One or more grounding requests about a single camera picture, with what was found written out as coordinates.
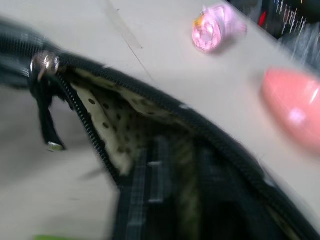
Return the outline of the black grid pattern zip pouch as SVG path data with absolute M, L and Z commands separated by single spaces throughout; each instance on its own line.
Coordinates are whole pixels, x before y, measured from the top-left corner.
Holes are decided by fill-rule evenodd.
M 59 58 L 62 97 L 54 97 L 77 113 L 119 189 L 110 240 L 320 240 L 219 127 L 164 92 L 0 17 L 0 85 L 30 91 L 31 60 L 44 51 Z

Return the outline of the silver zipper slider black pull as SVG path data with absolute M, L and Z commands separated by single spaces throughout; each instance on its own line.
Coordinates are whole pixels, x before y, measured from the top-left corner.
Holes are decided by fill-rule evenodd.
M 43 141 L 52 152 L 65 150 L 50 112 L 53 97 L 63 96 L 59 84 L 55 82 L 59 67 L 59 57 L 54 53 L 49 51 L 38 52 L 31 59 L 28 80 L 29 90 L 38 106 Z

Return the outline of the salmon pink rounded plastic object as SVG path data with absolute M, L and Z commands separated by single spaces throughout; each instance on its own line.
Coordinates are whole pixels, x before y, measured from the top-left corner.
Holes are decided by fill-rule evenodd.
M 298 143 L 320 152 L 320 79 L 286 68 L 270 68 L 262 95 L 277 122 Z

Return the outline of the small red object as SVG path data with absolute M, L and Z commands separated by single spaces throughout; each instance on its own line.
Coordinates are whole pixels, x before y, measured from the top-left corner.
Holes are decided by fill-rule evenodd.
M 260 14 L 260 17 L 259 17 L 259 20 L 258 20 L 259 27 L 262 28 L 266 24 L 267 16 L 268 16 L 268 12 L 267 11 L 263 11 Z

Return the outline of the green flat object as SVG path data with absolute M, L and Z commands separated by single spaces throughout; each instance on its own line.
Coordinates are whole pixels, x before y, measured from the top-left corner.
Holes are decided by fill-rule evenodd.
M 69 240 L 66 237 L 55 236 L 55 235 L 36 235 L 32 240 Z

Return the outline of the dark equipment with white markings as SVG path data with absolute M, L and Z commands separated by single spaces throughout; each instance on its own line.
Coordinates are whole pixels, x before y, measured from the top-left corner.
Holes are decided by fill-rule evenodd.
M 303 63 L 320 69 L 320 0 L 227 0 Z

